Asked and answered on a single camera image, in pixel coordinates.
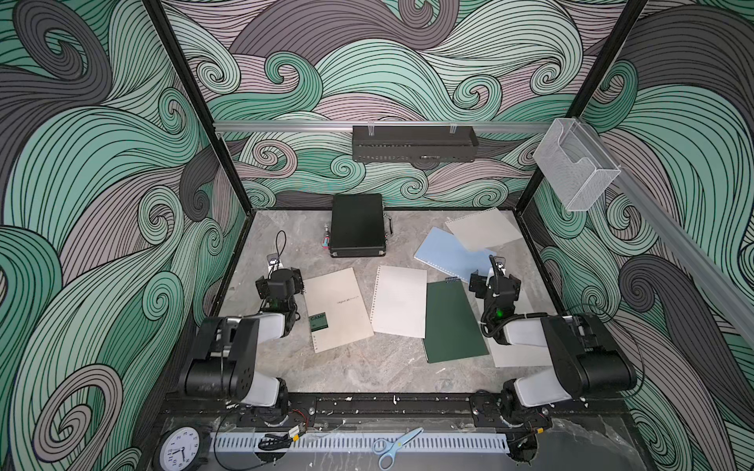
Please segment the beige spiral notebook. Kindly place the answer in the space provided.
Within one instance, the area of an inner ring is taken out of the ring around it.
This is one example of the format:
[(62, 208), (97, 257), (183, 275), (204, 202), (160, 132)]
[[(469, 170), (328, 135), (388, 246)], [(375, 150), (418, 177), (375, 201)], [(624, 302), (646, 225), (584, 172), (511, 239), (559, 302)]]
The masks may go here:
[(315, 353), (374, 335), (353, 268), (305, 280), (304, 301)]

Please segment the dark green spiral notebook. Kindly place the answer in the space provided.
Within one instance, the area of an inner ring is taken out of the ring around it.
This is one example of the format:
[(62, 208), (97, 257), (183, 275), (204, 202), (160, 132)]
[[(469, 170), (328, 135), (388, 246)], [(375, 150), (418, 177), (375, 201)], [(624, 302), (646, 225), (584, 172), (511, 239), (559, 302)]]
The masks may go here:
[(425, 338), (428, 363), (479, 357), (489, 353), (460, 280), (429, 283)]

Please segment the torn lined paper page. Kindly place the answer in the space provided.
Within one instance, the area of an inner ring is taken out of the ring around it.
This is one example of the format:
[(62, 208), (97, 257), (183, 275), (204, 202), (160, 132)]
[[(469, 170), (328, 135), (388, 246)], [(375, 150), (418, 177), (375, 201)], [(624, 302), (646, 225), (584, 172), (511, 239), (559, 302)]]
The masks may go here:
[(496, 208), (447, 221), (446, 226), (469, 251), (506, 245), (522, 238), (518, 226), (506, 216), (506, 211)]

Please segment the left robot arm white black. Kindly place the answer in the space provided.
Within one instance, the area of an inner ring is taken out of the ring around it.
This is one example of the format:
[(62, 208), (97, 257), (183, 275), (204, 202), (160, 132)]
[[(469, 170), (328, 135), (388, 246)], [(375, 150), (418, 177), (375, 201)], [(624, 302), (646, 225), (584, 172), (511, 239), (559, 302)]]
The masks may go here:
[(258, 346), (287, 337), (300, 319), (296, 296), (304, 291), (297, 268), (277, 268), (255, 282), (262, 304), (242, 317), (202, 321), (179, 380), (188, 398), (229, 400), (246, 406), (288, 412), (285, 381), (256, 370)]

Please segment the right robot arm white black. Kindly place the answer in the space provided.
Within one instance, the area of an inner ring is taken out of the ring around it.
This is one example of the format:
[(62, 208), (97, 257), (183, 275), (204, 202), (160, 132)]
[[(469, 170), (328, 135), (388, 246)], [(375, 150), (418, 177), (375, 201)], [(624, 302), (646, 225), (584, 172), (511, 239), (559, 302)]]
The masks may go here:
[(512, 410), (533, 409), (633, 389), (634, 366), (598, 316), (516, 311), (522, 282), (490, 259), (486, 275), (473, 273), (469, 290), (482, 300), (480, 330), (495, 361), (520, 359), (541, 370), (504, 386)]

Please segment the black hard case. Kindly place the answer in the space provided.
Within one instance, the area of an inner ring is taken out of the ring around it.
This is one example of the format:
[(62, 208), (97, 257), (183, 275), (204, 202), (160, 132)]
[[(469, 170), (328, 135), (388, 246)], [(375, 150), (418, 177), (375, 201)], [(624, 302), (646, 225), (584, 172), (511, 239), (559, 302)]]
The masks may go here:
[(387, 252), (381, 194), (333, 198), (329, 252), (333, 258), (382, 257)]

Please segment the round analog clock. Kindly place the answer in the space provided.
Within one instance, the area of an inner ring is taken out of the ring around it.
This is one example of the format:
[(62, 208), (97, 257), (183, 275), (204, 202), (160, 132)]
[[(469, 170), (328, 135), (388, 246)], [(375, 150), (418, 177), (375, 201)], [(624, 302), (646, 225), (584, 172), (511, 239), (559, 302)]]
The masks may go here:
[(194, 470), (202, 459), (204, 437), (194, 427), (183, 426), (166, 432), (156, 447), (152, 459), (154, 470)]

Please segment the light blue scissors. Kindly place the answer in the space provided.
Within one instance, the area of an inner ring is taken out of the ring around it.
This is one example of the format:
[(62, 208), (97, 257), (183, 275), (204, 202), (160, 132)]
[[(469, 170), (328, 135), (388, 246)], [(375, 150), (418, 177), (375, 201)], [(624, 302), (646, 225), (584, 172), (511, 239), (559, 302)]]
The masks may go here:
[(398, 451), (424, 432), (423, 428), (416, 428), (404, 435), (401, 435), (393, 441), (380, 438), (373, 442), (371, 449), (375, 455), (379, 456), (378, 466), (381, 471), (390, 470), (395, 461)]

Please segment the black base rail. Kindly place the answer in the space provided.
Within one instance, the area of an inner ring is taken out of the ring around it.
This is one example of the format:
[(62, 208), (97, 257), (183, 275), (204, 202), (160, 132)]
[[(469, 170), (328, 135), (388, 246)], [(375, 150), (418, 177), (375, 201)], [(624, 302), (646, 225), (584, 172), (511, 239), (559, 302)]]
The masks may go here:
[(291, 392), (281, 406), (259, 408), (226, 400), (198, 400), (170, 394), (159, 412), (161, 419), (239, 420), (247, 427), (280, 429), (304, 424), (314, 430), (333, 430), (348, 423), (377, 420), (449, 420), (461, 426), (496, 430), (545, 427), (556, 419), (591, 417), (630, 419), (617, 400), (576, 400), (508, 412), (505, 399), (492, 392)]

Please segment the clear plastic wall holder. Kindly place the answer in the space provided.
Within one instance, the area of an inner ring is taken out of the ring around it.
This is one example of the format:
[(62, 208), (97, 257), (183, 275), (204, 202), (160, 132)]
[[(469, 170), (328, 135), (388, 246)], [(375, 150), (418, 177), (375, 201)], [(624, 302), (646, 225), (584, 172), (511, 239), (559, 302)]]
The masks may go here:
[(555, 119), (533, 154), (565, 210), (586, 212), (622, 170), (591, 125)]

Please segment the black wall tray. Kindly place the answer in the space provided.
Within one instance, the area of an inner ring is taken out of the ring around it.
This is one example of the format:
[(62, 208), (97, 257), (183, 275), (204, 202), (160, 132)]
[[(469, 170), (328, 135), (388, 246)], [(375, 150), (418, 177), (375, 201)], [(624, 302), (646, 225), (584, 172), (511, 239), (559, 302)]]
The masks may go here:
[(471, 162), (478, 149), (469, 126), (366, 125), (351, 131), (351, 156), (361, 163)]

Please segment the aluminium rail back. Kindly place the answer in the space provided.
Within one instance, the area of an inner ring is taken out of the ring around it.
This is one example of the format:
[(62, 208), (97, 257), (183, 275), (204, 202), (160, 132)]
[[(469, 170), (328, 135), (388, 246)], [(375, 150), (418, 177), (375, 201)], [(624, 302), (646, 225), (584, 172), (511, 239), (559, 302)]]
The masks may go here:
[(553, 121), (544, 122), (400, 122), (400, 121), (306, 121), (306, 120), (266, 120), (266, 121), (217, 121), (217, 133), (347, 133), (353, 127), (369, 128), (396, 127), (441, 127), (449, 131), (461, 126), (472, 127), (477, 133), (546, 133)]

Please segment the aluminium rail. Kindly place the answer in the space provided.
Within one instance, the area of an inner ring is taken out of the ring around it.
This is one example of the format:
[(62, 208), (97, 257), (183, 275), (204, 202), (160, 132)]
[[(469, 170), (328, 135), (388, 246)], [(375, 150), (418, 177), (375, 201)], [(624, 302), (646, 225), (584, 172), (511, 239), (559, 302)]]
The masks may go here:
[(461, 126), (472, 127), (477, 133), (546, 133), (553, 121), (544, 122), (400, 122), (400, 121), (306, 121), (306, 120), (266, 120), (266, 121), (217, 121), (217, 133), (347, 133), (353, 127), (369, 128), (396, 127), (441, 127), (449, 131)]
[(625, 131), (608, 131), (592, 139), (595, 158), (620, 168), (618, 188), (634, 203), (654, 233), (673, 251), (707, 299), (725, 314), (738, 333), (753, 341), (753, 292), (733, 272), (708, 256), (701, 243), (687, 233), (692, 212), (712, 202), (712, 188), (703, 188), (697, 174), (668, 170), (646, 143)]

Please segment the aluminium rail right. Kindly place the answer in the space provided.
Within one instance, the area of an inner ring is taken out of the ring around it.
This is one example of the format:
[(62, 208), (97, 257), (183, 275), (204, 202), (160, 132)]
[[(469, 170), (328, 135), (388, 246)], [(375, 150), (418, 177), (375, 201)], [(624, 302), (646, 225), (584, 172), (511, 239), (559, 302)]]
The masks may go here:
[(703, 188), (697, 174), (668, 170), (646, 143), (625, 131), (608, 131), (592, 139), (595, 158), (620, 168), (618, 188), (634, 203), (654, 233), (673, 251), (707, 299), (725, 314), (738, 333), (753, 341), (753, 292), (733, 272), (708, 256), (701, 243), (687, 233), (692, 212), (712, 202), (712, 188)]

